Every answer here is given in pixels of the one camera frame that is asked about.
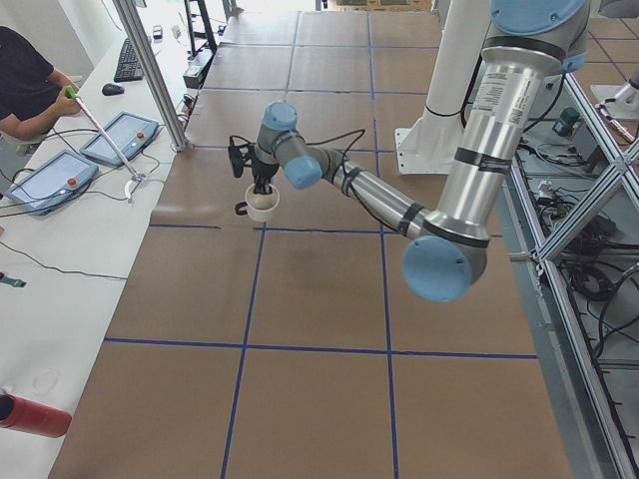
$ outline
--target grabber tool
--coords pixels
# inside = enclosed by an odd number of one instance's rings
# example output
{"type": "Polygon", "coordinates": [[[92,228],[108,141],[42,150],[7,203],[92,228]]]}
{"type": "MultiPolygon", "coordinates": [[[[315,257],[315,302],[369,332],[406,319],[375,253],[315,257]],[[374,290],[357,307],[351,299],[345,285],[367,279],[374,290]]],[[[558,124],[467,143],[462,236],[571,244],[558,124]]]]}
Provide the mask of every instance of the grabber tool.
{"type": "Polygon", "coordinates": [[[100,135],[102,136],[102,138],[104,138],[105,141],[109,144],[109,146],[113,149],[113,151],[116,152],[116,155],[118,156],[118,158],[122,160],[122,163],[124,163],[124,166],[127,167],[127,170],[129,170],[129,173],[131,173],[131,179],[128,180],[127,183],[124,185],[124,196],[127,198],[127,200],[129,200],[129,203],[130,203],[133,197],[134,185],[140,184],[144,180],[146,175],[143,173],[139,173],[135,168],[133,168],[133,165],[131,165],[131,162],[120,151],[120,149],[115,144],[115,142],[111,139],[109,134],[105,131],[104,128],[102,128],[102,125],[98,123],[96,118],[91,114],[87,106],[84,104],[82,99],[78,96],[76,91],[71,86],[67,87],[67,97],[75,100],[78,103],[78,105],[80,106],[84,114],[87,116],[87,118],[98,129],[98,132],[100,132],[100,135]]]}

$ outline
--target black shirt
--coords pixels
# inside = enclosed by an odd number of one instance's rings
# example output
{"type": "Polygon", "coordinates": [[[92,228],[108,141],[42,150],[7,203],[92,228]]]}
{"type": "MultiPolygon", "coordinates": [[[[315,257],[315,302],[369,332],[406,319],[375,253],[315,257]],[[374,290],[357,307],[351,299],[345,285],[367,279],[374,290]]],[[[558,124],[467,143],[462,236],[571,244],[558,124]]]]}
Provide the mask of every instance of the black shirt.
{"type": "Polygon", "coordinates": [[[0,27],[0,120],[27,120],[52,105],[60,88],[47,77],[53,65],[20,34],[0,27]]]}

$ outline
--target computer mouse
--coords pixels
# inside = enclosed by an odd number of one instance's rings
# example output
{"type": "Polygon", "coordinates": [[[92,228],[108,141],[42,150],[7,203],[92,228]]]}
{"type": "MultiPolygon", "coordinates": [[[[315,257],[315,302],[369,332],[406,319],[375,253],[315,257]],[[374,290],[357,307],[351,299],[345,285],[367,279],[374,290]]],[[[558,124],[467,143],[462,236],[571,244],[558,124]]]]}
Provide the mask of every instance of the computer mouse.
{"type": "Polygon", "coordinates": [[[102,87],[102,94],[105,97],[111,97],[113,95],[120,95],[124,93],[124,87],[117,83],[107,83],[102,87]]]}

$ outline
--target blue joint cap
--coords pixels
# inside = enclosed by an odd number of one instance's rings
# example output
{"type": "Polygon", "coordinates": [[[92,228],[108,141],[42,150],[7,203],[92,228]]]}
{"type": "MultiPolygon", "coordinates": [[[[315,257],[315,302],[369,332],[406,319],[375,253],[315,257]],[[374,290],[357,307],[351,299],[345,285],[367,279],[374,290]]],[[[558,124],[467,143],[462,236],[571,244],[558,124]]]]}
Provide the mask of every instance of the blue joint cap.
{"type": "Polygon", "coordinates": [[[403,278],[412,291],[432,302],[450,302],[472,284],[472,266],[452,242],[420,237],[406,248],[401,261],[403,278]]]}
{"type": "Polygon", "coordinates": [[[312,187],[322,176],[320,164],[313,157],[297,157],[290,160],[284,167],[284,173],[298,190],[312,187]]]}
{"type": "Polygon", "coordinates": [[[580,53],[570,58],[566,58],[561,66],[562,73],[576,72],[586,63],[586,53],[580,53]]]}
{"type": "Polygon", "coordinates": [[[491,0],[490,17],[510,35],[539,35],[570,20],[585,3],[586,0],[491,0]]]}
{"type": "Polygon", "coordinates": [[[262,124],[277,132],[287,132],[296,127],[298,112],[286,102],[274,102],[267,106],[262,124]]]}

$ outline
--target white table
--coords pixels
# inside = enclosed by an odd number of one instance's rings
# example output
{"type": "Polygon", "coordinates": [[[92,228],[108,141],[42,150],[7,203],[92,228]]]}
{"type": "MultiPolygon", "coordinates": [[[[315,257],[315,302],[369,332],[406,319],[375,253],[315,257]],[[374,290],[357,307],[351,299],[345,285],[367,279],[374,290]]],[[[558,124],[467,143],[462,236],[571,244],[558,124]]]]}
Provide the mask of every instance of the white table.
{"type": "MultiPolygon", "coordinates": [[[[174,105],[187,90],[186,47],[171,36],[155,43],[156,58],[174,105]]],[[[105,97],[103,84],[113,80],[122,39],[97,65],[80,96],[103,125],[121,111],[162,118],[146,81],[124,83],[125,94],[105,97]]],[[[93,128],[79,114],[61,119],[57,131],[93,128]]],[[[90,135],[66,137],[79,149],[90,135]]],[[[44,142],[28,167],[44,164],[68,148],[62,140],[44,142]]],[[[149,215],[162,190],[174,157],[171,138],[162,130],[133,165],[142,173],[155,169],[135,191],[131,204],[87,193],[44,217],[0,218],[6,232],[0,240],[28,252],[45,264],[62,269],[126,276],[147,229],[149,215]]],[[[109,171],[100,167],[100,173],[109,171]]],[[[122,198],[130,174],[124,168],[99,178],[89,192],[122,198]]],[[[0,207],[11,205],[8,200],[0,207]]],[[[20,212],[2,208],[0,215],[20,212]]],[[[0,245],[0,271],[27,281],[24,288],[0,284],[0,387],[17,396],[74,412],[125,282],[118,279],[63,274],[45,269],[24,255],[0,245]]],[[[46,478],[63,438],[49,439],[0,429],[0,476],[12,479],[46,478]]]]}

